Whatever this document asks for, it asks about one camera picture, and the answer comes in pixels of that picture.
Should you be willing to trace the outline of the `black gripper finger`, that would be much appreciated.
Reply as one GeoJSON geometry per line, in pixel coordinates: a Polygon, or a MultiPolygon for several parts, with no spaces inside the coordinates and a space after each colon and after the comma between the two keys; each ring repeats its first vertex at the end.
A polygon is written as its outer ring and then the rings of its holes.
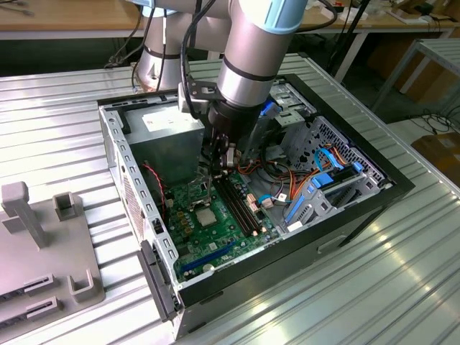
{"type": "Polygon", "coordinates": [[[226,168],[226,153],[229,148],[228,137],[216,134],[211,140],[211,175],[219,175],[226,168]]]}
{"type": "Polygon", "coordinates": [[[229,144],[226,152],[226,166],[228,168],[235,168],[239,164],[239,151],[234,143],[229,144]]]}

